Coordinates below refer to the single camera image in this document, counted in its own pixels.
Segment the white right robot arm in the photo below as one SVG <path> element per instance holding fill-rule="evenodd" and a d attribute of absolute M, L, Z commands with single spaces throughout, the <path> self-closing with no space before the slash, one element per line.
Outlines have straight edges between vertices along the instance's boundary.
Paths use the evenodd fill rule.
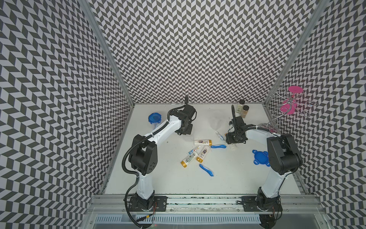
<path fill-rule="evenodd" d="M 241 205 L 246 212 L 282 211 L 280 190 L 286 178 L 295 173 L 303 160 L 294 137 L 291 134 L 272 133 L 269 129 L 257 125 L 247 125 L 243 118 L 236 116 L 234 106 L 231 106 L 232 120 L 229 125 L 233 131 L 226 134 L 227 144 L 245 144 L 248 140 L 266 144 L 268 156 L 266 165 L 270 171 L 264 184 L 258 188 L 256 196 L 242 196 Z"/>

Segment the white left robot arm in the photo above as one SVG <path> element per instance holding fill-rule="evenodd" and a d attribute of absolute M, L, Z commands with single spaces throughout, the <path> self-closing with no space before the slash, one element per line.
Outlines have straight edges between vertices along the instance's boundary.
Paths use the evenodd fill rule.
<path fill-rule="evenodd" d="M 167 119 L 153 131 L 145 135 L 136 135 L 132 146 L 125 153 L 122 160 L 122 169 L 127 174 L 136 176 L 135 183 L 126 191 L 128 196 L 132 188 L 137 187 L 135 195 L 130 201 L 141 210 L 150 210 L 155 206 L 152 179 L 149 174 L 153 172 L 158 163 L 158 148 L 171 134 L 190 135 L 196 115 L 196 109 L 189 105 L 189 96 L 185 96 L 182 106 L 168 111 Z"/>

